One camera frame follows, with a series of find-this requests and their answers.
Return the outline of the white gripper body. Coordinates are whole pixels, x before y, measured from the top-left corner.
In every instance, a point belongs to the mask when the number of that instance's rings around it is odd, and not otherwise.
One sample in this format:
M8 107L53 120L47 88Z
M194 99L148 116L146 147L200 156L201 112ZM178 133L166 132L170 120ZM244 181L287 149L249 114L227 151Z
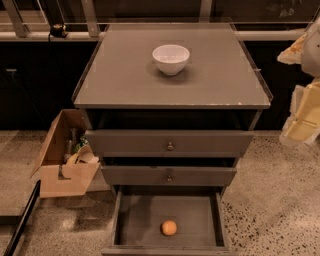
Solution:
M320 77L320 20L316 20L307 30L301 54L302 70L315 77Z

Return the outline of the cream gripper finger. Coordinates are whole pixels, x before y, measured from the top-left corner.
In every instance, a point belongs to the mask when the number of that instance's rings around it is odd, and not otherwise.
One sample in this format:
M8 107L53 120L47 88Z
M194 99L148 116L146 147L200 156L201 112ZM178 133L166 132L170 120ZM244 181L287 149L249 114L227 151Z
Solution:
M289 46L278 55L277 61L283 64L302 64L302 53L305 38L306 34L303 34L297 40L295 40L291 46Z
M312 144L320 135L320 82L306 87L297 85L292 93L290 116L287 118L279 140L294 147Z

